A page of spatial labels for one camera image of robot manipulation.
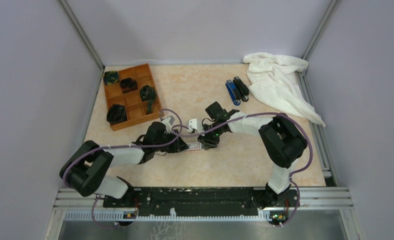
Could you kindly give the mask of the red white staple box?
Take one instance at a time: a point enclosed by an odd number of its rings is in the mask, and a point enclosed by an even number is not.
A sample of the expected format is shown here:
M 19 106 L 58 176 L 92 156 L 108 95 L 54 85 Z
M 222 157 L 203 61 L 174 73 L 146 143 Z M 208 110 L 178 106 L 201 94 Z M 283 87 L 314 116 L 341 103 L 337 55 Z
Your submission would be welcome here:
M 202 149 L 202 144 L 199 142 L 189 142 L 187 143 L 188 148 L 186 151 L 198 151 Z

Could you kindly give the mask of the blue stapler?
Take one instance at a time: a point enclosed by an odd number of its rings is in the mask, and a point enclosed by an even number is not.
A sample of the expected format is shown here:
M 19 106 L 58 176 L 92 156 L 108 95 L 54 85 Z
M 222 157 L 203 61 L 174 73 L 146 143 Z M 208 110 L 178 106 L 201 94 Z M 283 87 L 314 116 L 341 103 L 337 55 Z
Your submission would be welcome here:
M 232 102 L 235 106 L 239 106 L 241 104 L 241 93 L 232 80 L 227 80 L 225 86 L 228 90 L 228 93 L 232 99 Z

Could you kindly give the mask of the black stapler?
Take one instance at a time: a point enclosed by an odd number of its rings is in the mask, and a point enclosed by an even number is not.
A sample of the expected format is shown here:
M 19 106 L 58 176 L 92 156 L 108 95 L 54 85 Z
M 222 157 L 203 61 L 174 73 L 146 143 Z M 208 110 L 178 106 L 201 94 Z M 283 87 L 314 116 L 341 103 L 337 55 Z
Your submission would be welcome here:
M 241 80 L 240 77 L 236 76 L 233 79 L 233 83 L 236 86 L 236 88 L 239 90 L 240 95 L 241 95 L 241 100 L 243 102 L 248 102 L 249 100 L 249 89 L 246 84 Z

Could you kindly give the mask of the orange wooden divided tray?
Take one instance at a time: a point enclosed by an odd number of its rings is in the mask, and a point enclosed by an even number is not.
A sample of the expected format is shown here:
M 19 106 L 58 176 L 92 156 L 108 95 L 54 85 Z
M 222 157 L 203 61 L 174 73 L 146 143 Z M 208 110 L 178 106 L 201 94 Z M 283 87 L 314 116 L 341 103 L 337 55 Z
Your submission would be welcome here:
M 155 120 L 159 116 L 161 104 L 149 64 L 145 63 L 122 70 L 112 71 L 117 71 L 119 73 L 119 82 L 113 85 L 104 85 L 103 82 L 107 111 L 113 104 L 124 105 L 126 107 L 128 120 L 116 125 L 109 124 L 110 128 L 113 131 L 119 131 Z M 138 89 L 128 93 L 122 93 L 120 80 L 125 78 L 135 79 Z M 145 85 L 153 86 L 155 88 L 157 98 L 154 101 L 141 101 L 139 91 Z

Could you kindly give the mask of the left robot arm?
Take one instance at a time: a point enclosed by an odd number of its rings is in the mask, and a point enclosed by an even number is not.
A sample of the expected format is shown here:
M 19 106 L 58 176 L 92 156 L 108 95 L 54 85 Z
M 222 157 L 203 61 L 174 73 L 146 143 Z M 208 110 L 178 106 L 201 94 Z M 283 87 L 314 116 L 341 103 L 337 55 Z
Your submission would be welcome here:
M 156 121 L 145 134 L 124 147 L 102 147 L 88 140 L 63 165 L 59 176 L 82 197 L 105 195 L 128 207 L 135 199 L 133 186 L 122 177 L 109 176 L 108 169 L 144 164 L 157 152 L 173 154 L 188 150 L 189 146 L 176 134 L 177 130 L 172 130 L 170 123 Z

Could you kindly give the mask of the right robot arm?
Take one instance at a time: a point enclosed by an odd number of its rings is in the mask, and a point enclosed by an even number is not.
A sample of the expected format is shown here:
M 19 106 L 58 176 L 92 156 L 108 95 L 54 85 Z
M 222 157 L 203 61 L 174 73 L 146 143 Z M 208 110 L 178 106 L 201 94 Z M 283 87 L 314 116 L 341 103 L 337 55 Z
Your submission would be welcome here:
M 230 111 L 214 102 L 205 110 L 211 124 L 196 119 L 188 127 L 199 134 L 198 141 L 204 149 L 216 148 L 223 133 L 241 133 L 261 138 L 273 162 L 272 174 L 263 193 L 252 196 L 253 206 L 266 208 L 281 205 L 291 187 L 295 162 L 306 149 L 312 150 L 307 135 L 284 113 L 264 117 L 262 113 L 245 114 L 237 109 Z

